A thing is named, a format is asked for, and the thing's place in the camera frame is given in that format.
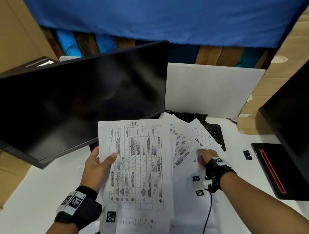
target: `white desk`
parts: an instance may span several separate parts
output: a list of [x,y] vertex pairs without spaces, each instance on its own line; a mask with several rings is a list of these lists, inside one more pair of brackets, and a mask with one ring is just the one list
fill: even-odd
[[[227,119],[207,118],[207,122],[221,125],[228,162],[237,174],[274,196],[258,160],[245,160],[243,150],[252,151],[250,144],[278,143],[275,136],[241,135],[235,124]],[[43,234],[53,223],[55,210],[67,194],[75,189],[77,167],[84,164],[90,154],[89,147],[56,159],[46,169],[31,167],[24,180],[6,202],[0,212],[0,232],[10,234]],[[222,234],[250,233],[242,223],[222,191],[216,193]],[[309,218],[309,202],[283,201],[306,218]]]

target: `keyboard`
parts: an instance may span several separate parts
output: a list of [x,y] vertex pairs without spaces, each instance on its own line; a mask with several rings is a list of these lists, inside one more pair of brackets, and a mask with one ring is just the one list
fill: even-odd
[[206,130],[210,133],[210,135],[215,139],[215,141],[221,145],[221,148],[223,149],[223,151],[226,151],[220,125],[213,124],[213,123],[207,123],[207,122],[203,122],[202,125],[206,128]]

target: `whiteboard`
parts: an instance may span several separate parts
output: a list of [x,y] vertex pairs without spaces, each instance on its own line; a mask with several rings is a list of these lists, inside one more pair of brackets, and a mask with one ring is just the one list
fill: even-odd
[[238,117],[264,69],[168,63],[165,109]]

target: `person's left hand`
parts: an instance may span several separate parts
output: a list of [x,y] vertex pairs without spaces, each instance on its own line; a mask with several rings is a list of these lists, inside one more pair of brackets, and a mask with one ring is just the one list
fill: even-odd
[[89,158],[86,160],[85,169],[80,185],[87,186],[97,193],[100,191],[101,184],[104,180],[106,169],[116,160],[117,154],[112,153],[102,163],[99,158],[99,147],[95,147],[91,152]]

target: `computer monitor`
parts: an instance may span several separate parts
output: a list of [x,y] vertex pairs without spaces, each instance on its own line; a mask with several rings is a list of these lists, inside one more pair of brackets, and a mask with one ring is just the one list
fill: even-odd
[[282,150],[268,147],[269,155],[263,156],[268,157],[271,180],[283,199],[309,200],[308,74],[309,61],[260,108],[282,145]]
[[97,141],[98,121],[165,110],[169,42],[0,78],[0,149],[39,168]]

